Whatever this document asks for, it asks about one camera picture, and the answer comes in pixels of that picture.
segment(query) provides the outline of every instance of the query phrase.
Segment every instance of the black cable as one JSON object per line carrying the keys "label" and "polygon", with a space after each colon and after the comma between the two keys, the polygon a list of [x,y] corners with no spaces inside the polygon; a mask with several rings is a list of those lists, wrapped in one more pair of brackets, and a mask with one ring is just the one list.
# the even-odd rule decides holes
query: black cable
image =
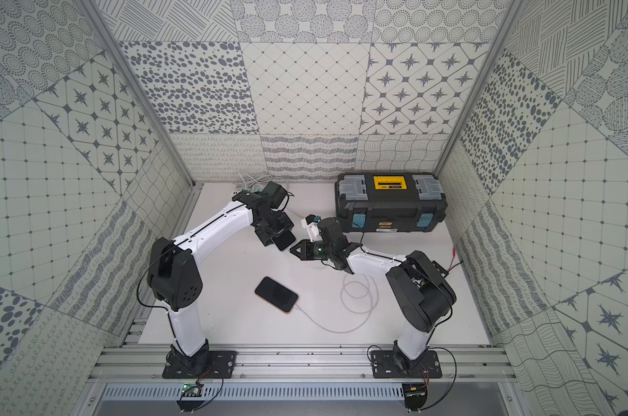
{"label": "black cable", "polygon": [[370,345],[370,346],[367,347],[367,352],[365,354],[367,354],[367,359],[369,360],[369,362],[373,363],[372,359],[369,357],[369,349],[371,347],[379,348],[381,351],[383,351],[383,348],[379,347],[378,345]]}
{"label": "black cable", "polygon": [[334,268],[333,266],[331,266],[331,265],[329,265],[329,264],[327,264],[327,263],[324,263],[324,262],[323,262],[323,260],[321,261],[321,264],[323,264],[324,266],[328,266],[328,267],[330,267],[330,268],[331,268],[331,269],[333,269],[333,270],[337,270],[337,269],[336,269],[336,268]]}
{"label": "black cable", "polygon": [[459,266],[460,264],[462,264],[462,262],[459,262],[455,266],[452,266],[450,269],[448,269],[448,272],[450,273],[451,270],[453,270],[455,267]]}
{"label": "black cable", "polygon": [[429,406],[421,407],[420,409],[418,409],[418,411],[427,410],[427,409],[430,409],[430,408],[436,406],[437,404],[439,404],[443,399],[446,398],[448,393],[451,392],[452,386],[455,385],[455,380],[457,380],[457,360],[455,360],[455,356],[452,354],[452,352],[448,348],[443,348],[443,347],[432,347],[432,349],[444,349],[444,350],[446,350],[448,352],[448,354],[451,354],[452,362],[455,363],[455,376],[452,378],[452,383],[448,387],[448,390],[446,390],[446,393],[444,393],[443,396],[439,397],[439,400],[435,401],[433,404],[431,404]]}
{"label": "black cable", "polygon": [[199,407],[197,407],[194,410],[192,410],[192,412],[195,412],[195,411],[197,411],[199,409],[203,409],[205,406],[207,406],[210,403],[212,403],[212,401],[219,395],[219,393],[221,393],[221,389],[223,389],[223,388],[224,388],[224,379],[221,379],[221,386],[219,386],[219,390],[217,390],[217,393],[215,393],[215,395],[212,397],[212,399],[207,400],[202,405],[200,405]]}

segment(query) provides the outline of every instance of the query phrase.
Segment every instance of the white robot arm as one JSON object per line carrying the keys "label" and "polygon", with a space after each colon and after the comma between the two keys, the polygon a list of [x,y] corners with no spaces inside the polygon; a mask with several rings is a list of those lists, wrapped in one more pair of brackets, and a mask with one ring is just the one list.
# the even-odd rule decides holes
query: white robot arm
{"label": "white robot arm", "polygon": [[[243,191],[199,227],[170,241],[160,238],[153,244],[148,284],[167,309],[174,333],[167,366],[169,360],[175,360],[191,377],[210,368],[208,340],[196,302],[203,287],[198,266],[228,237],[250,225],[264,245],[274,243],[280,250],[292,245],[293,222],[283,210],[277,210],[287,195],[284,188],[272,182],[263,192]],[[301,260],[331,261],[334,268],[347,273],[388,278],[408,321],[393,352],[401,371],[409,374],[425,352],[437,320],[455,303],[455,294],[444,281],[447,272],[421,252],[389,255],[349,243],[334,218],[319,221],[318,217],[308,216],[307,220],[303,225],[312,239],[322,240],[302,240],[291,247],[292,254]]]}

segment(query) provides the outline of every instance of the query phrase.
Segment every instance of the black smartphone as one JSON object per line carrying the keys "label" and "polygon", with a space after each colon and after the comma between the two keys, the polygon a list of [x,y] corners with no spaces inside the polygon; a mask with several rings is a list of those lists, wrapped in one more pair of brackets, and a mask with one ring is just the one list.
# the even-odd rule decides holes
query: black smartphone
{"label": "black smartphone", "polygon": [[284,313],[291,312],[298,295],[269,277],[263,278],[254,293]]}

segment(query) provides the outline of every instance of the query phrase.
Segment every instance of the black toolbox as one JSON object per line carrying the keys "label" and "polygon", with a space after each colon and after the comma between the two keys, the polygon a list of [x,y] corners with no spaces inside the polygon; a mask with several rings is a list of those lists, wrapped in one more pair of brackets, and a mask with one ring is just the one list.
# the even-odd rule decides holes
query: black toolbox
{"label": "black toolbox", "polygon": [[343,173],[335,182],[343,232],[429,232],[446,217],[447,206],[430,173]]}

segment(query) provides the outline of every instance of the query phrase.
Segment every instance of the diamond grid tile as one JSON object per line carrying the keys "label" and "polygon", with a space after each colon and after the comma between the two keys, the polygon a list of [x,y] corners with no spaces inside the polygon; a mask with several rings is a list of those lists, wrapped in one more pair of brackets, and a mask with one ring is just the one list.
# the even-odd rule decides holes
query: diamond grid tile
{"label": "diamond grid tile", "polygon": [[241,43],[261,134],[357,134],[368,45]]}
{"label": "diamond grid tile", "polygon": [[360,131],[452,131],[489,48],[486,43],[372,44]]}
{"label": "diamond grid tile", "polygon": [[34,103],[0,121],[0,286],[45,302],[120,199]]}
{"label": "diamond grid tile", "polygon": [[566,105],[492,201],[553,303],[628,267],[628,158]]}

